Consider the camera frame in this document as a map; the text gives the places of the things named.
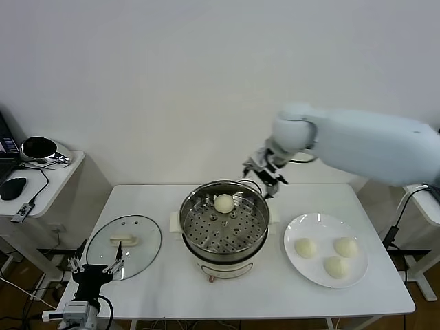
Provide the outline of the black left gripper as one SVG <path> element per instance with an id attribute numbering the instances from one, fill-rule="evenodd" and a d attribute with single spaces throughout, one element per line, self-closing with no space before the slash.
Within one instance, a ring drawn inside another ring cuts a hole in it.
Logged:
<path id="1" fill-rule="evenodd" d="M 81 265 L 80 260 L 86 247 L 87 240 L 75 250 L 68 258 L 70 270 L 73 272 L 73 280 L 78 284 L 74 294 L 75 299 L 98 299 L 101 287 L 112 281 L 112 274 L 115 274 L 122 267 L 122 242 L 118 244 L 115 261 L 110 266 L 106 265 Z"/>

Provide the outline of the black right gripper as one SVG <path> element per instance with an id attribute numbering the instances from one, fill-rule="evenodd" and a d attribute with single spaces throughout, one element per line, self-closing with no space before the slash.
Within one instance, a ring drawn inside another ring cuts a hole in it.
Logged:
<path id="1" fill-rule="evenodd" d="M 247 177 L 254 170 L 252 163 L 243 164 L 242 177 Z M 264 199 L 273 198 L 279 191 L 279 182 L 287 183 L 287 180 L 279 173 L 275 164 L 270 162 L 268 156 L 263 156 L 260 169 L 256 171 L 256 176 L 265 185 Z"/>

